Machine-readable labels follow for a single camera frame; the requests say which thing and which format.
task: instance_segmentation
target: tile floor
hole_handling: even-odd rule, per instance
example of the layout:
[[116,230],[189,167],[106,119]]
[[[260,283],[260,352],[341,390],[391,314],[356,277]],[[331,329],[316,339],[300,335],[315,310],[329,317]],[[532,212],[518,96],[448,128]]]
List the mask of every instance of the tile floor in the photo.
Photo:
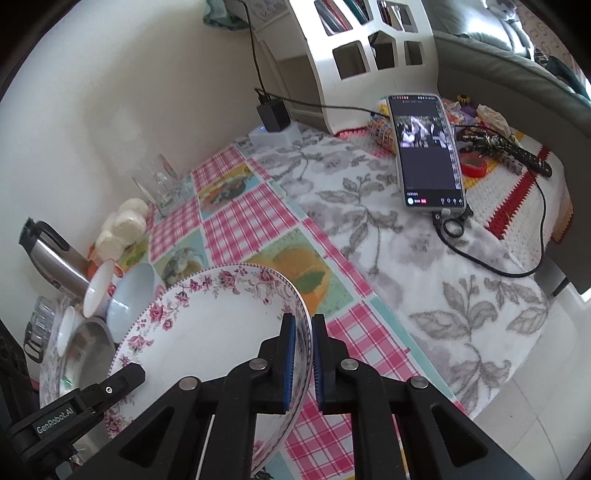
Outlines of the tile floor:
[[591,442],[591,301],[554,299],[540,340],[476,418],[535,480],[564,480]]

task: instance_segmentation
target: kettle handle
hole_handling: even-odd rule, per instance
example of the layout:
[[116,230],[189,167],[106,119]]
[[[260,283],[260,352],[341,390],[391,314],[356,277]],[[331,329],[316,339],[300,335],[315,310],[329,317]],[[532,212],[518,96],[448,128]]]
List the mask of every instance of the kettle handle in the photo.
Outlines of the kettle handle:
[[64,252],[67,252],[70,249],[70,244],[66,242],[66,240],[59,233],[57,233],[51,225],[41,221],[37,222],[35,227],[51,238]]

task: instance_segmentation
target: drinking glass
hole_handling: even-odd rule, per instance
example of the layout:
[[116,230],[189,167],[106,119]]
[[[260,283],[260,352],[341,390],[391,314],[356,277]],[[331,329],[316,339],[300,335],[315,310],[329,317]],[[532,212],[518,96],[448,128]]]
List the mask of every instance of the drinking glass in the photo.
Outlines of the drinking glass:
[[186,201],[183,184],[163,155],[142,162],[132,171],[131,178],[163,217]]

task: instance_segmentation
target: bookshelf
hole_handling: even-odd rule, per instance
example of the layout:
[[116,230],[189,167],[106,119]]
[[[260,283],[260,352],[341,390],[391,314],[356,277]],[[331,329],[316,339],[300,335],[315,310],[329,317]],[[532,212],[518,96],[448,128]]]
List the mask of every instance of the bookshelf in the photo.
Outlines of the bookshelf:
[[[421,0],[285,0],[285,5],[255,28],[281,88],[275,93],[368,109],[393,93],[437,93],[437,50]],[[231,10],[240,14],[238,7]],[[293,118],[331,134],[368,120],[359,111],[288,107]]]

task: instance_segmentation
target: floral plate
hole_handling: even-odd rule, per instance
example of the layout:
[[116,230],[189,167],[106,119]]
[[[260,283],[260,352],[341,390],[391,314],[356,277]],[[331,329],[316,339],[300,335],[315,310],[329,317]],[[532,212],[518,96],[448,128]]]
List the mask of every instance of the floral plate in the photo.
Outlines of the floral plate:
[[145,382],[105,413],[114,438],[187,375],[223,377],[257,356],[263,340],[279,335],[285,312],[296,318],[294,380],[289,412],[259,415],[252,470],[263,467],[287,437],[303,405],[312,371],[311,324],[300,294],[279,272],[234,263],[195,273],[154,300],[123,339],[109,375],[135,362]]

